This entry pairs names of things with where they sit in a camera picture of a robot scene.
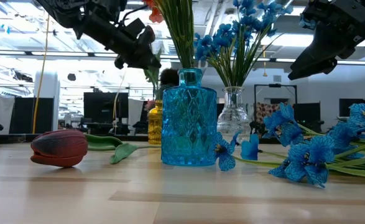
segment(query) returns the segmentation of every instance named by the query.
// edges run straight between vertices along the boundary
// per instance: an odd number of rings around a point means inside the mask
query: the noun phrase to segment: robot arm
[[[365,0],[311,0],[300,25],[314,29],[313,42],[291,65],[291,80],[329,74],[336,56],[347,59],[365,40]]]
[[[150,26],[136,19],[128,26],[119,22],[119,14],[125,10],[127,0],[37,0],[63,27],[73,28],[77,39],[86,34],[118,54],[114,64],[128,67],[160,68],[150,43],[155,40]]]

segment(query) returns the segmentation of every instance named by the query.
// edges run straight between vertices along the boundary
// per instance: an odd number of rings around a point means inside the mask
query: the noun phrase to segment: wooden table
[[[241,163],[229,172],[168,166],[160,149],[116,165],[112,152],[89,152],[71,169],[34,164],[31,154],[28,144],[0,146],[0,224],[365,224],[365,178],[332,175],[319,189]]]

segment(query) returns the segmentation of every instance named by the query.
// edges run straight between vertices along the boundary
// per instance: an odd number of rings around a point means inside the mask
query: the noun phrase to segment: textured glass vase
[[[149,112],[148,138],[149,144],[162,143],[162,117],[163,117],[163,101],[156,100],[155,108]]]
[[[197,68],[178,71],[180,86],[163,95],[162,160],[177,166],[215,163],[216,92],[201,87]]]
[[[243,105],[242,87],[226,87],[225,92],[225,105],[222,113],[218,117],[217,131],[222,133],[225,140],[232,140],[234,134],[241,131],[239,135],[239,141],[243,139],[248,140],[250,135],[250,122],[249,116],[246,113]]]

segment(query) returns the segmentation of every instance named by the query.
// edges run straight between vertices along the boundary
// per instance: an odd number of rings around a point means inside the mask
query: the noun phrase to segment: blue glass vase
[[[177,166],[215,163],[216,92],[201,87],[197,68],[178,71],[180,86],[163,95],[162,160]]]

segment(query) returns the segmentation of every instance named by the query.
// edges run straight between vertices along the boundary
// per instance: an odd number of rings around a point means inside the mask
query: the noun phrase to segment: person
[[[178,77],[178,72],[172,68],[166,68],[160,74],[160,88],[157,94],[157,100],[163,100],[163,91],[174,87],[179,86],[180,79]]]

